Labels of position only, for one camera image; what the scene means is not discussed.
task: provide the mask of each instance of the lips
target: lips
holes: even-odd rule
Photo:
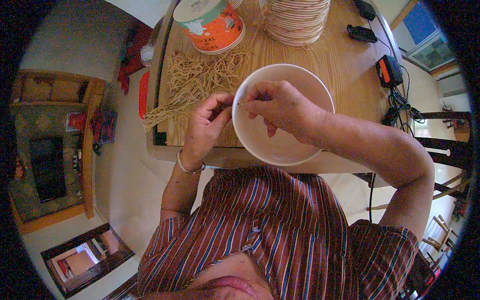
[[[244,292],[245,294],[259,300],[257,292],[252,288],[247,280],[236,276],[223,276],[208,281],[204,289],[230,287]]]

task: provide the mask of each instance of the tangled twine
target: tangled twine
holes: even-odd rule
[[[188,113],[192,105],[200,104],[215,92],[234,92],[240,84],[236,70],[251,52],[232,50],[212,60],[188,57],[174,51],[168,59],[167,84],[170,97],[144,115],[145,132],[169,118]]]

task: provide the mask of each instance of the tile floor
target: tile floor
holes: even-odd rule
[[[425,112],[440,111],[436,81],[413,65],[404,64],[412,80],[409,96],[412,105]],[[137,112],[138,82],[145,71],[147,69],[130,77],[127,96],[123,95],[119,83],[112,84],[107,105],[119,113],[115,143],[102,147],[102,155],[96,158],[95,165],[97,211],[139,256],[158,225],[161,196],[173,169],[173,163],[152,158],[145,147],[145,134]],[[429,121],[415,130],[436,138],[455,138],[453,131],[447,130],[441,122]],[[458,173],[459,169],[437,165],[436,181],[444,182]],[[194,209],[200,205],[203,188],[212,175],[210,169],[202,173]],[[337,195],[349,224],[360,218],[368,219],[366,207],[370,189],[367,183],[351,174],[322,174],[322,177]],[[372,205],[388,203],[394,192],[392,187],[375,188]],[[442,231],[432,221],[432,216],[442,214],[449,222],[452,211],[453,198],[446,196],[434,200],[425,236],[441,239]],[[384,210],[373,211],[373,221],[378,222],[383,213]],[[420,248],[424,253],[429,251],[435,255],[436,251],[424,243]]]

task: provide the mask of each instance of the hand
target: hand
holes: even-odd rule
[[[194,110],[188,120],[180,160],[187,171],[199,169],[203,158],[215,146],[218,136],[232,119],[233,95],[213,94]]]
[[[257,82],[243,107],[249,111],[251,120],[257,115],[264,118],[268,137],[273,137],[277,128],[281,128],[304,144],[311,144],[309,129],[326,114],[285,80]]]

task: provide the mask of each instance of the silver bracelet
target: silver bracelet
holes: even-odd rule
[[[196,171],[193,171],[193,172],[189,172],[189,171],[185,170],[185,168],[183,167],[183,165],[181,164],[181,161],[180,161],[180,152],[177,152],[177,162],[179,164],[180,169],[183,172],[188,173],[188,174],[197,174],[198,172],[202,172],[203,170],[205,170],[206,165],[205,165],[205,162],[203,160],[202,160],[202,166],[200,167],[200,169],[198,169]]]

